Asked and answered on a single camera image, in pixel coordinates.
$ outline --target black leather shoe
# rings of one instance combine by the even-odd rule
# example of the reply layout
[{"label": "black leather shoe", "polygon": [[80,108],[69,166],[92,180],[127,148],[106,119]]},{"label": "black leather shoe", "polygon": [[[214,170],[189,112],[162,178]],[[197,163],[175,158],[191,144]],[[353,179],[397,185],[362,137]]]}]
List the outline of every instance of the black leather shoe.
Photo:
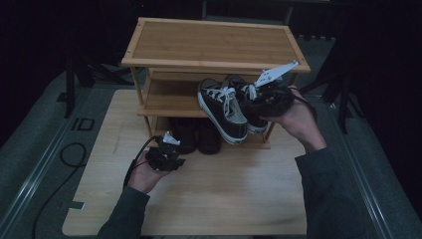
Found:
[{"label": "black leather shoe", "polygon": [[209,118],[201,118],[198,127],[198,150],[204,154],[215,154],[221,148],[221,134]]},{"label": "black leather shoe", "polygon": [[173,137],[180,140],[180,145],[175,149],[180,154],[187,154],[195,151],[196,138],[195,118],[170,118],[170,126],[173,131]]}]

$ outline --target hand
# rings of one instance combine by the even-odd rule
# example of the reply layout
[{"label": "hand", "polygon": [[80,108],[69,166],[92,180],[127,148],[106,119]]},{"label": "hand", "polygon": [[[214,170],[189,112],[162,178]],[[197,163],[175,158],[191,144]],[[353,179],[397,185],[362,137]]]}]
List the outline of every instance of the hand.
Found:
[{"label": "hand", "polygon": [[[303,99],[295,86],[289,88],[292,89],[295,96]],[[326,147],[313,114],[304,103],[298,100],[295,100],[291,108],[282,116],[262,119],[279,123],[291,136],[298,139],[306,153]]]},{"label": "hand", "polygon": [[150,192],[155,184],[165,175],[168,175],[170,171],[157,171],[152,169],[146,161],[145,155],[147,151],[144,151],[137,161],[135,168],[130,176],[127,186],[136,189],[143,193]]}]

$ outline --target white shoelace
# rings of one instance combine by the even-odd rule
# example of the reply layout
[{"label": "white shoelace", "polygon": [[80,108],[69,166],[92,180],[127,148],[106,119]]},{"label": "white shoelace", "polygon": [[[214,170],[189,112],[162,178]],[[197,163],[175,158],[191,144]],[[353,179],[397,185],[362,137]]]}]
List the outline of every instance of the white shoelace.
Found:
[{"label": "white shoelace", "polygon": [[254,100],[257,95],[257,89],[254,85],[246,85],[242,88],[242,91],[246,94],[249,94],[249,100]]},{"label": "white shoelace", "polygon": [[223,103],[224,116],[227,117],[230,113],[230,101],[235,99],[235,89],[228,87],[224,87],[218,90],[207,89],[207,95],[209,95],[212,99]]}]

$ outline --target right hand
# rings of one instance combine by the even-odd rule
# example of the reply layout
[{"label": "right hand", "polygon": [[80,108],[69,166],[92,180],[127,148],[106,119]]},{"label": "right hand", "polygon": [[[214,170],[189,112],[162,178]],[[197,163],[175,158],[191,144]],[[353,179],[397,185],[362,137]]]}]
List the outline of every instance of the right hand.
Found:
[{"label": "right hand", "polygon": [[[289,86],[289,88],[295,96],[304,98],[295,86]],[[326,147],[313,114],[300,101],[295,100],[291,108],[282,116],[261,119],[279,123],[291,136],[298,139],[307,153]]]}]

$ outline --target left hand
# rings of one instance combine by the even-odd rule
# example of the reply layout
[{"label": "left hand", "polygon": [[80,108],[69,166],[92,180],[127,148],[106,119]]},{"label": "left hand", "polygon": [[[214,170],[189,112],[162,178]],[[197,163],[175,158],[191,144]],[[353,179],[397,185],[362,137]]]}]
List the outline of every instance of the left hand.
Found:
[{"label": "left hand", "polygon": [[140,156],[136,164],[139,166],[133,170],[130,180],[127,183],[127,186],[145,194],[150,192],[162,177],[171,172],[152,169],[145,158],[147,152],[148,151],[144,151]]}]

